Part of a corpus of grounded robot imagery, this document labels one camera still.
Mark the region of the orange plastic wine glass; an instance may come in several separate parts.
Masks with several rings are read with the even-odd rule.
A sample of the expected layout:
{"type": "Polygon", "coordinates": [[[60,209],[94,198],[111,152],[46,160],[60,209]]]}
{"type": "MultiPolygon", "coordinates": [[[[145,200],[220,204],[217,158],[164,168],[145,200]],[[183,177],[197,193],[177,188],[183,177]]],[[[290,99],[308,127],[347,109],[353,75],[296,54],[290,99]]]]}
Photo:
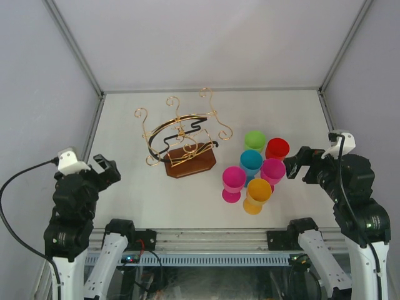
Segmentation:
{"type": "Polygon", "coordinates": [[[247,185],[246,198],[243,202],[244,210],[250,215],[259,214],[272,193],[272,187],[266,180],[252,179],[247,185]]]}

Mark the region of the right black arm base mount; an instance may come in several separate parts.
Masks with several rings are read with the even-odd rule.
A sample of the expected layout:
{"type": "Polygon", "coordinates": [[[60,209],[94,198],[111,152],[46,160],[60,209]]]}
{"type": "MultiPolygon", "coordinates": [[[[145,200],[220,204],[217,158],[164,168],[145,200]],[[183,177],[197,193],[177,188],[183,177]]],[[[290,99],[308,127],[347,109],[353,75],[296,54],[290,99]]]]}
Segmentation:
{"type": "Polygon", "coordinates": [[[291,238],[287,231],[269,230],[266,232],[266,237],[270,251],[288,251],[292,249],[291,238]]]}

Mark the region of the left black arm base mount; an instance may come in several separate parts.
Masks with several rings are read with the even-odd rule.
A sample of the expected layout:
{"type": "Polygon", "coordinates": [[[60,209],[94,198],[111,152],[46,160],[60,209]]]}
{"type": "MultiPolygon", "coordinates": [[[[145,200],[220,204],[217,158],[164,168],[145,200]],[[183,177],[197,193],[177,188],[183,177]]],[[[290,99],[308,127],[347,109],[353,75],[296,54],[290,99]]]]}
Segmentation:
{"type": "Polygon", "coordinates": [[[151,229],[139,230],[135,232],[132,248],[135,251],[152,250],[156,248],[157,232],[151,229]]]}

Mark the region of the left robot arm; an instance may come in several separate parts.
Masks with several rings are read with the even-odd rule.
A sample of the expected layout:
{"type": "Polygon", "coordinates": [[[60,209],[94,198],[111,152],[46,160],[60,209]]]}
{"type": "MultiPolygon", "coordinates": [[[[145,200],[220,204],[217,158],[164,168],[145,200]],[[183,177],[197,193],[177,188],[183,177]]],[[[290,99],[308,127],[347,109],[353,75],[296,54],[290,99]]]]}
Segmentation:
{"type": "Polygon", "coordinates": [[[121,180],[115,161],[97,154],[98,173],[79,161],[72,149],[58,154],[55,206],[44,232],[45,255],[50,258],[53,299],[106,299],[109,285],[124,250],[137,242],[131,220],[112,219],[106,225],[101,253],[88,279],[84,266],[94,229],[99,193],[121,180]]]}

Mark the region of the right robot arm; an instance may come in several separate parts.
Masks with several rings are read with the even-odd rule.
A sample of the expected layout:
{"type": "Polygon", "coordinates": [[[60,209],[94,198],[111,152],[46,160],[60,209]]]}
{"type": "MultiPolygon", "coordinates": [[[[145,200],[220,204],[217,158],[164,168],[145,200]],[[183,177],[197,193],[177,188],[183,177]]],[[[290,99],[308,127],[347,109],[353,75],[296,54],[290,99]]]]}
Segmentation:
{"type": "Polygon", "coordinates": [[[386,262],[391,240],[387,211],[371,196],[375,178],[365,157],[348,154],[343,147],[337,154],[302,147],[295,156],[284,159],[286,176],[294,179],[299,169],[309,169],[306,184],[318,184],[332,199],[333,214],[345,237],[351,263],[351,277],[342,274],[329,251],[317,245],[316,223],[311,218],[289,223],[287,242],[303,249],[314,264],[329,299],[387,299],[386,262]]]}

